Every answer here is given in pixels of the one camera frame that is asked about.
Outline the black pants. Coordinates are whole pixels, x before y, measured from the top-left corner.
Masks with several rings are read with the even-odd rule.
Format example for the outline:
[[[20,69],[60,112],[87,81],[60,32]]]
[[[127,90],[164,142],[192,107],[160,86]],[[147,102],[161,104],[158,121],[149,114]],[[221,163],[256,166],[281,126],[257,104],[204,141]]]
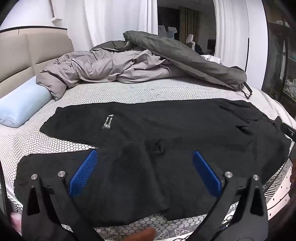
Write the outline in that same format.
[[[207,213],[215,199],[194,168],[195,151],[223,171],[268,181],[290,151],[280,125],[279,117],[270,119],[249,102],[203,99],[72,105],[57,108],[40,131],[94,146],[97,165],[73,201],[94,227],[108,227],[156,213],[168,220]],[[69,192],[90,152],[23,157],[14,182],[17,199],[26,201],[32,174],[49,186],[65,171]]]

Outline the dark open wardrobe shelf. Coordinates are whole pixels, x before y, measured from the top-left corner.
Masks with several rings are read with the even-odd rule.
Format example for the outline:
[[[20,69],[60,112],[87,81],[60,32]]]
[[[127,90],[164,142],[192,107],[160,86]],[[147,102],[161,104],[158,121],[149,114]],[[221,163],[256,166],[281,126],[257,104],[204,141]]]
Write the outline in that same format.
[[[288,75],[288,59],[295,42],[295,10],[289,1],[263,1],[268,33],[268,54],[261,90],[286,109],[295,108],[295,99],[284,89]]]

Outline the white honeycomb mattress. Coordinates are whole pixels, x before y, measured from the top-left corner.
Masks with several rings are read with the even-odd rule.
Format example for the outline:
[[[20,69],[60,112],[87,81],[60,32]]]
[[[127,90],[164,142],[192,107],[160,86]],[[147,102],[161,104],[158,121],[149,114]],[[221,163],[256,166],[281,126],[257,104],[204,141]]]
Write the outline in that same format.
[[[39,131],[42,124],[55,113],[56,108],[69,105],[87,103],[138,103],[164,100],[189,100],[223,98],[229,100],[244,100],[251,102],[270,119],[280,116],[284,123],[295,128],[295,120],[285,108],[270,98],[266,93],[251,87],[253,95],[247,100],[243,93],[231,90],[218,89],[194,80],[193,78],[158,79],[137,84],[122,84],[119,82],[79,84],[65,92],[63,97],[51,100],[36,112],[19,128],[10,128],[1,125],[1,165],[6,181],[8,197],[14,212],[22,214],[23,205],[14,194],[14,180],[17,164],[23,156],[35,153],[60,153],[70,151],[88,150],[92,146],[75,144],[68,141],[47,137]],[[290,199],[283,197],[290,188],[292,161],[290,158],[280,162],[281,166],[264,186],[267,207],[272,207],[268,215],[281,209]],[[151,226],[157,230],[156,240],[184,240],[197,228],[204,215],[167,221],[161,214],[151,215],[126,226],[97,228],[96,230],[106,240],[121,240],[125,234],[143,230]]]

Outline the dark grey sleeping bag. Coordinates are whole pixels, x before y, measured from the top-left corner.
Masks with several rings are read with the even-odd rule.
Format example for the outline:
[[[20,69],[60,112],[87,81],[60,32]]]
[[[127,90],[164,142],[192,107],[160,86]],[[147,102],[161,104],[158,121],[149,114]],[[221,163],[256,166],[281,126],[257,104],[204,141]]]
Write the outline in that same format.
[[[180,41],[161,37],[142,31],[126,31],[124,40],[107,41],[92,48],[103,48],[113,52],[123,52],[133,48],[142,48],[170,61],[177,68],[199,80],[211,84],[221,85],[233,91],[243,91],[247,88],[252,96],[252,90],[247,85],[247,76],[244,70],[237,66],[227,67],[221,64],[205,60],[194,50]]]

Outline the light blue pillow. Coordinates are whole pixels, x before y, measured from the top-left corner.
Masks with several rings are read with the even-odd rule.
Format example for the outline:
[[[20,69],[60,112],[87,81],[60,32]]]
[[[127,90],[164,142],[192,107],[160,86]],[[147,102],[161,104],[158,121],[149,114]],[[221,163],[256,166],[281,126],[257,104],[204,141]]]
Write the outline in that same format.
[[[1,98],[1,124],[18,128],[50,100],[50,92],[34,76]]]

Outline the grey rumpled duvet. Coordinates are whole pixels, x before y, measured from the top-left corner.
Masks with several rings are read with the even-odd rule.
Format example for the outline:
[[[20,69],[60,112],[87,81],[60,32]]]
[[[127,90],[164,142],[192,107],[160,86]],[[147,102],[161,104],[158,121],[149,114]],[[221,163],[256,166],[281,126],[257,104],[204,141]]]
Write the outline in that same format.
[[[111,52],[99,48],[64,54],[37,74],[36,83],[59,100],[66,89],[82,82],[130,84],[184,75],[180,68],[149,50]]]

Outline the white office chair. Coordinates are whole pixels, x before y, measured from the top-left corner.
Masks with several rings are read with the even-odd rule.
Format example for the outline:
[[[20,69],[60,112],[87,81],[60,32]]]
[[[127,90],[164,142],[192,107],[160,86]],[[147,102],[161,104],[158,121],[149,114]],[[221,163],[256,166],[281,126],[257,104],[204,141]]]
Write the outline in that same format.
[[[191,48],[192,50],[195,50],[195,42],[194,42],[194,35],[193,34],[189,34],[187,36],[187,39],[186,39],[186,45]]]

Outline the beige upholstered headboard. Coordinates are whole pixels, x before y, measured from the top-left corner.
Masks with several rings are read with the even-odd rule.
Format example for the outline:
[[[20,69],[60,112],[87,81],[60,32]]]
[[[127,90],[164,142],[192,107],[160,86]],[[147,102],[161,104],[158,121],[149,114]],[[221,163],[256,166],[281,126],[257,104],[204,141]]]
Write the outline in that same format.
[[[23,26],[1,30],[1,97],[73,51],[66,28]]]

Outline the white sheer curtain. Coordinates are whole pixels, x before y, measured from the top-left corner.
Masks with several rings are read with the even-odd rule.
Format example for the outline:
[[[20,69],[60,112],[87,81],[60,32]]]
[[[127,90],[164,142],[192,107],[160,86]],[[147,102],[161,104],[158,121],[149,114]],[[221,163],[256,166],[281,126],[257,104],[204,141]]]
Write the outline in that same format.
[[[123,40],[129,30],[158,34],[157,1],[85,1],[84,8],[93,46]]]

